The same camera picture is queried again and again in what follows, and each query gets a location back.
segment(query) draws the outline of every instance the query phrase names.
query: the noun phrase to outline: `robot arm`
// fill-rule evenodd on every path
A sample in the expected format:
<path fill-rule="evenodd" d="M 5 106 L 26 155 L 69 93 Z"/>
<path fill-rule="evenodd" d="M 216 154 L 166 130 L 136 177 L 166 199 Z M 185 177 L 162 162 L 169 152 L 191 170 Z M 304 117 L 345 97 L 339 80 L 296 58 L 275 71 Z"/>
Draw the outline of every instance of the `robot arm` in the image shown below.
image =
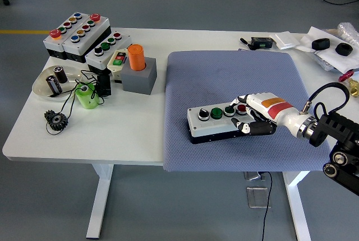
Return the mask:
<path fill-rule="evenodd" d="M 324 111 L 320 119 L 316 114 L 314 116 L 308 114 L 312 99 L 327 87 L 337 87 L 343 90 L 346 95 L 345 103 L 328 114 L 324 105 L 318 103 L 314 110 L 316 111 L 317 106 L 321 104 Z M 347 88 L 339 83 L 327 84 L 319 88 L 308 99 L 302 111 L 269 92 L 249 94 L 235 98 L 230 106 L 245 105 L 247 114 L 256 121 L 243 124 L 237 119 L 232 119 L 232 122 L 243 133 L 252 135 L 258 135 L 253 129 L 257 127 L 255 124 L 258 122 L 272 124 L 274 129 L 276 126 L 285 126 L 293 136 L 308 139 L 314 147 L 320 146 L 327 136 L 332 136 L 337 143 L 330 153 L 330 162 L 323 166 L 323 171 L 327 177 L 359 196 L 359 177 L 357 176 L 359 174 L 359 124 L 336 113 L 345 106 L 348 99 Z"/>
<path fill-rule="evenodd" d="M 231 102 L 230 107 L 238 104 L 245 105 L 247 114 L 255 120 L 252 123 L 241 123 L 236 118 L 232 119 L 233 124 L 245 134 L 268 135 L 265 130 L 270 130 L 270 126 L 286 126 L 293 136 L 299 138 L 304 134 L 303 126 L 307 127 L 314 122 L 312 115 L 300 114 L 290 103 L 270 92 L 239 96 Z M 259 133 L 258 123 L 262 125 Z"/>

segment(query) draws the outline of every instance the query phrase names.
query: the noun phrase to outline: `control box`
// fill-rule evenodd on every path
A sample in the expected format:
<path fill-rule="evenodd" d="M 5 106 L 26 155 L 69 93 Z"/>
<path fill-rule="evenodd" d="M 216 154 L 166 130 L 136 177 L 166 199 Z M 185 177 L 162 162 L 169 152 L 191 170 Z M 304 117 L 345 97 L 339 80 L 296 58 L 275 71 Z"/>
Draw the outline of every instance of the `control box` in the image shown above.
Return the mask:
<path fill-rule="evenodd" d="M 85 63 L 85 55 L 111 34 L 108 18 L 92 14 L 81 29 L 74 31 L 62 44 L 67 58 Z"/>
<path fill-rule="evenodd" d="M 50 35 L 44 39 L 44 45 L 50 56 L 66 60 L 67 55 L 63 49 L 63 43 L 77 31 L 90 15 L 76 12 L 72 14 L 57 29 L 50 32 Z"/>
<path fill-rule="evenodd" d="M 223 103 L 187 110 L 190 140 L 193 144 L 246 136 L 231 119 L 236 118 L 245 123 L 251 123 L 254 119 L 245 112 L 244 105 L 236 105 L 233 111 L 229 111 L 229 105 L 230 103 Z"/>
<path fill-rule="evenodd" d="M 115 50 L 127 49 L 130 45 L 132 45 L 132 39 L 129 35 L 112 30 L 110 36 L 85 56 L 89 69 L 98 75 L 110 74 L 107 64 Z"/>
<path fill-rule="evenodd" d="M 107 68 L 111 71 L 113 80 L 116 83 L 122 83 L 121 71 L 127 60 L 127 49 L 117 49 L 107 64 Z"/>

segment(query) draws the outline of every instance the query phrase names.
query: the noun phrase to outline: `white table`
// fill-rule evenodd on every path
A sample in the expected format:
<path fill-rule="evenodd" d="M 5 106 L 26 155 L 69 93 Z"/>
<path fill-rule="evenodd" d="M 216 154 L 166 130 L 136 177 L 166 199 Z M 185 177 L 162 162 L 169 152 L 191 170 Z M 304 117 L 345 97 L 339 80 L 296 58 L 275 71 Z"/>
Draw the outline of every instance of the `white table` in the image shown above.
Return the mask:
<path fill-rule="evenodd" d="M 98 189 L 87 238 L 99 238 L 105 204 L 114 164 L 162 165 L 163 163 L 163 123 L 164 87 L 167 57 L 171 52 L 182 50 L 237 50 L 246 49 L 240 38 L 250 40 L 251 36 L 269 37 L 270 33 L 234 31 L 192 31 L 116 28 L 132 37 L 132 42 L 144 47 L 146 57 L 156 58 L 158 77 L 151 95 L 136 94 L 122 90 L 121 84 L 112 82 L 112 95 L 103 105 L 92 110 L 82 108 L 75 102 L 69 124 L 56 136 L 45 130 L 44 113 L 53 109 L 60 111 L 62 103 L 39 98 L 30 94 L 4 147 L 3 153 L 10 160 L 66 162 L 92 164 L 99 176 Z M 297 39 L 303 35 L 295 34 Z M 273 46 L 271 51 L 279 51 Z M 307 54 L 291 49 L 291 55 L 307 92 L 312 94 L 328 82 L 337 81 L 339 72 L 325 72 Z M 87 69 L 86 64 L 50 57 L 44 68 L 50 66 L 72 66 Z M 344 96 L 340 91 L 330 91 L 332 98 L 325 98 L 327 109 L 342 103 Z M 70 103 L 63 111 L 68 115 Z M 359 122 L 355 113 L 359 101 L 350 100 L 340 111 L 347 118 Z M 329 140 L 334 146 L 335 140 Z M 298 240 L 310 240 L 304 211 L 301 206 L 297 183 L 308 172 L 283 173 L 286 182 L 289 204 L 291 206 Z"/>

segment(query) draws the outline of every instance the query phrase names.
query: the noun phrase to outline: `battery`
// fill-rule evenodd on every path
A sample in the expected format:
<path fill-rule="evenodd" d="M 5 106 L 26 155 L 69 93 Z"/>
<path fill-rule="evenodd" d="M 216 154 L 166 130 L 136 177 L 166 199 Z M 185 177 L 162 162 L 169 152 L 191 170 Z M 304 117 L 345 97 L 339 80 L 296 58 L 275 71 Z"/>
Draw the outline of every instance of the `battery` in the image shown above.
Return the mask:
<path fill-rule="evenodd" d="M 273 39 L 272 38 L 251 38 L 251 45 L 255 47 L 256 49 L 259 48 L 267 48 L 270 49 L 273 45 Z"/>
<path fill-rule="evenodd" d="M 65 71 L 63 70 L 62 66 L 57 66 L 54 68 L 55 76 L 60 83 L 67 82 L 67 76 L 65 74 Z"/>
<path fill-rule="evenodd" d="M 46 78 L 46 82 L 49 85 L 53 94 L 60 94 L 62 93 L 62 88 L 60 83 L 58 82 L 56 76 L 50 75 Z"/>

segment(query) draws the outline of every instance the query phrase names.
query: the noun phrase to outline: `yellow floor line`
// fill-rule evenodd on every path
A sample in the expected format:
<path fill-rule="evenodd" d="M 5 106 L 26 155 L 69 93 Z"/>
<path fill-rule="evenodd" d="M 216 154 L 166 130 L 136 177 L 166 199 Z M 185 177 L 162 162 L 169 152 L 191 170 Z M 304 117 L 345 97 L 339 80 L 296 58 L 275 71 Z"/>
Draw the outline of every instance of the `yellow floor line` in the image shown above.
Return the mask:
<path fill-rule="evenodd" d="M 0 34 L 45 35 L 49 31 L 43 30 L 0 30 Z"/>

